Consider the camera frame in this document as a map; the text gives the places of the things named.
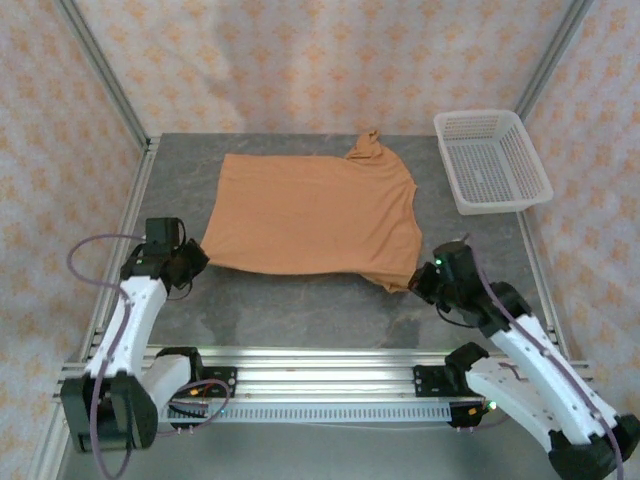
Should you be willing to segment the orange t-shirt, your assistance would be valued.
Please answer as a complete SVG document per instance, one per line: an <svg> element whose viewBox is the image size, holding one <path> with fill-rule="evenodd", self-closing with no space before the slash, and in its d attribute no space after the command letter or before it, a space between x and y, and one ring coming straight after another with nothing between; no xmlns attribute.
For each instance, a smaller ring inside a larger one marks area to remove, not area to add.
<svg viewBox="0 0 640 480"><path fill-rule="evenodd" d="M201 246L216 266L354 273L404 291L422 250L416 190L375 131L343 157L228 154Z"/></svg>

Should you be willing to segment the black base electronics box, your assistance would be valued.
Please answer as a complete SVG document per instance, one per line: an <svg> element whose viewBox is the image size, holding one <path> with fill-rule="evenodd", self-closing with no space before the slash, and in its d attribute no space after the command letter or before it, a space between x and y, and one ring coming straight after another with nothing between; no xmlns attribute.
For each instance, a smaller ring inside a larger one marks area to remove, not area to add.
<svg viewBox="0 0 640 480"><path fill-rule="evenodd" d="M190 402L170 402L167 406L171 427L175 431L193 430L202 425L209 417L206 404Z"/></svg>
<svg viewBox="0 0 640 480"><path fill-rule="evenodd" d="M448 424L455 429L474 429L482 419L497 408L494 401L458 401L449 404L451 419Z"/></svg>

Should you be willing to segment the white perforated plastic basket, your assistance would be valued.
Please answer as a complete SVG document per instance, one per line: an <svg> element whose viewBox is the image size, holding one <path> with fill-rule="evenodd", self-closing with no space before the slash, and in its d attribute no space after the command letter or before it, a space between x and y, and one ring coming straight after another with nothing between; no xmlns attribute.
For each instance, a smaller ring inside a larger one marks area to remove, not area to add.
<svg viewBox="0 0 640 480"><path fill-rule="evenodd" d="M554 191L520 117L464 110L434 117L438 148L460 214L522 212Z"/></svg>

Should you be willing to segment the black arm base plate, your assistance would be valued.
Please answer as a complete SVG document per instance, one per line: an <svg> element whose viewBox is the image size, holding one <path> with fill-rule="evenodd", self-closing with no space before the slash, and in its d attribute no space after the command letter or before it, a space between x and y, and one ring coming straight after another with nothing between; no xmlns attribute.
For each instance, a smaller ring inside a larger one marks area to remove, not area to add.
<svg viewBox="0 0 640 480"><path fill-rule="evenodd" d="M449 365L413 367L413 384L416 397L475 397L463 373Z"/></svg>
<svg viewBox="0 0 640 480"><path fill-rule="evenodd" d="M237 368L233 366L204 366L200 379L207 380L208 383L191 387L187 392L188 397L224 398L226 395L224 387L212 383L212 379L224 382L229 388L230 396L234 397L237 384Z"/></svg>

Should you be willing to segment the aluminium mounting rail beam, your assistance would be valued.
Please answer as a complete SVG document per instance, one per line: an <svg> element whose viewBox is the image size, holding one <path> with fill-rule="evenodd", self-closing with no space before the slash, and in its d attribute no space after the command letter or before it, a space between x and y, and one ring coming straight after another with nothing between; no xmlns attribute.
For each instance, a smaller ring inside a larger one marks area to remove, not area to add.
<svg viewBox="0 0 640 480"><path fill-rule="evenodd" d="M445 354L407 349L201 347L206 366L233 366L235 400L400 402L415 397L413 367L440 366Z"/></svg>

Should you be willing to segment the aluminium frame post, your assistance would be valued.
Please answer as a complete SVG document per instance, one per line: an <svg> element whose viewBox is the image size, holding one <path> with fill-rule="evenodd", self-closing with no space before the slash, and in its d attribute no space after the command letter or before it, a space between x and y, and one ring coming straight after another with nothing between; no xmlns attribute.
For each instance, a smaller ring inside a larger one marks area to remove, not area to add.
<svg viewBox="0 0 640 480"><path fill-rule="evenodd" d="M548 47L544 51L516 104L515 113L522 121L525 121L533 110L538 98L593 3L594 0L571 0L566 14L552 36Z"/></svg>
<svg viewBox="0 0 640 480"><path fill-rule="evenodd" d="M147 150L151 140L142 125L141 120L134 111L134 108L127 98L124 88L112 69L103 49L76 0L52 0L58 8L63 19L68 24L71 33L78 40L84 55L96 73L98 79L114 106L134 141L143 150Z"/></svg>

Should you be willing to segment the aluminium frame leg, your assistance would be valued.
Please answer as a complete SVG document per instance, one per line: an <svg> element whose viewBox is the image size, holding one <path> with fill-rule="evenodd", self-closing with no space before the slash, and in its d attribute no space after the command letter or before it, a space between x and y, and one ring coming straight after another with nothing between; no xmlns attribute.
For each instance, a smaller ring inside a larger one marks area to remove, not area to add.
<svg viewBox="0 0 640 480"><path fill-rule="evenodd" d="M53 402L38 440L27 480L56 480L64 458L69 429L63 407Z"/></svg>

